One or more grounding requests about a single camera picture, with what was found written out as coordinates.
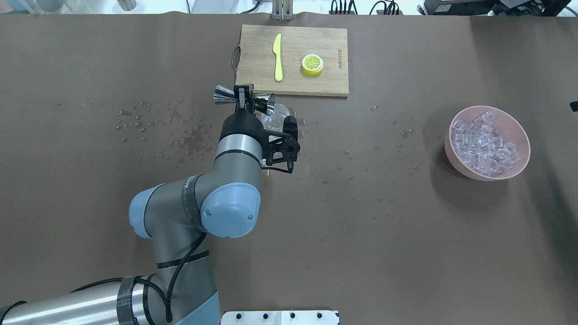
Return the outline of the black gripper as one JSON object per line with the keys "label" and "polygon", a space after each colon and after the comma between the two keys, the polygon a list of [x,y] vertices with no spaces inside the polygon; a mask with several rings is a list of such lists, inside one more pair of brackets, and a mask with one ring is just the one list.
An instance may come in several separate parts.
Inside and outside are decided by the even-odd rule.
{"label": "black gripper", "polygon": [[268,114],[268,94],[254,94],[253,90],[253,84],[234,86],[235,113],[223,122],[219,140],[240,134],[254,138],[256,141],[268,141],[262,122],[253,113],[249,113],[249,111],[259,111]]}

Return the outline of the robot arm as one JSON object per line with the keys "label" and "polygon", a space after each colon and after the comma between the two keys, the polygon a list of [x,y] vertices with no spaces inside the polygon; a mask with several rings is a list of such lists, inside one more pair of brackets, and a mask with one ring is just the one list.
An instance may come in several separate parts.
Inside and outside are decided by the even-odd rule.
{"label": "robot arm", "polygon": [[274,94],[252,86],[217,86],[217,104],[235,104],[223,123],[213,168],[137,194],[130,223],[153,243],[154,274],[93,282],[64,296],[1,309],[3,325],[217,325],[221,318],[209,235],[239,238],[256,225],[262,161],[272,162],[269,131],[256,116],[270,115]]}

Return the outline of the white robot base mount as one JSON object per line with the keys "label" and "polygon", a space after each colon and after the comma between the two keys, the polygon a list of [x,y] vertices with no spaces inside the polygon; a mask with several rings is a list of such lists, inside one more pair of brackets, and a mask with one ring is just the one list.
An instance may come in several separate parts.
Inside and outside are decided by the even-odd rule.
{"label": "white robot base mount", "polygon": [[331,310],[229,311],[221,325],[339,325],[339,312]]}

